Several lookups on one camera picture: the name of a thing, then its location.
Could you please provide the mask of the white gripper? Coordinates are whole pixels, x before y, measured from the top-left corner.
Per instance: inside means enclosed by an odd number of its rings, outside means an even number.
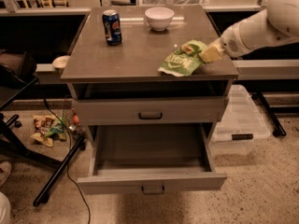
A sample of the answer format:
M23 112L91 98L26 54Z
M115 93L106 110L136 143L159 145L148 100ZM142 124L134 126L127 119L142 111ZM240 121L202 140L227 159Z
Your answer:
M240 25L234 24L228 27L221 35L221 41L215 40L199 53L204 63L213 63L220 60L224 52L230 57L241 57L249 53L249 49L244 45Z

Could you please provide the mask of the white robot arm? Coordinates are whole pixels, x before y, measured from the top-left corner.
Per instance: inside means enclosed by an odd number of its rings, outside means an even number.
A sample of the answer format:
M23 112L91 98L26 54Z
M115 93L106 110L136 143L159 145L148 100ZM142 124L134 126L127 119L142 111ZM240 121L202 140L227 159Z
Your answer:
M296 43L299 38L299 0L269 0L267 8L228 27L199 53L205 63L224 55L232 58L254 50Z

